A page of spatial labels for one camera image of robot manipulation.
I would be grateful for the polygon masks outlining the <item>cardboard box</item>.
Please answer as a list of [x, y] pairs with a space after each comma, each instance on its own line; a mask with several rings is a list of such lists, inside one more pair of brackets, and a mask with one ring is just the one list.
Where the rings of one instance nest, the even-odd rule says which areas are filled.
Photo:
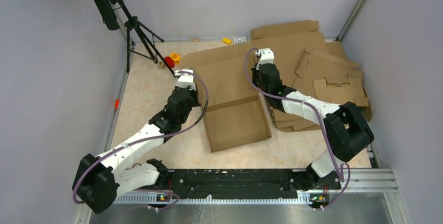
[[209, 94], [203, 117], [212, 152], [223, 151], [272, 137], [266, 110], [257, 90], [248, 82], [254, 63], [244, 58], [253, 44], [239, 44], [186, 54], [179, 66], [193, 70], [206, 88], [196, 84], [199, 101]]

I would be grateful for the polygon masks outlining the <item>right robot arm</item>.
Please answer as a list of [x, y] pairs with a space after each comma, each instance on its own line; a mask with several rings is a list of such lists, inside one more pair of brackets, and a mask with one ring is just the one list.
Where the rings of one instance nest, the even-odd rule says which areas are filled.
[[321, 128], [327, 148], [298, 180], [301, 189], [321, 188], [331, 172], [342, 179], [341, 166], [374, 141], [374, 134], [355, 103], [339, 105], [305, 96], [283, 85], [275, 64], [255, 64], [251, 71], [249, 81], [264, 94], [272, 109], [302, 117]]

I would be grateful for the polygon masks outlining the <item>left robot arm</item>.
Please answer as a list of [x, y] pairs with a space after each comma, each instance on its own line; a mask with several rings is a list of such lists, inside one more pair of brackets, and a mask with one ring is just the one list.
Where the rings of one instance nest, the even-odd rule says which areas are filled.
[[183, 133], [182, 125], [194, 107], [199, 107], [196, 85], [176, 85], [165, 107], [133, 136], [118, 146], [98, 154], [87, 154], [78, 166], [72, 190], [77, 204], [86, 204], [94, 213], [107, 210], [121, 195], [151, 185], [167, 184], [159, 161], [130, 165], [148, 151]]

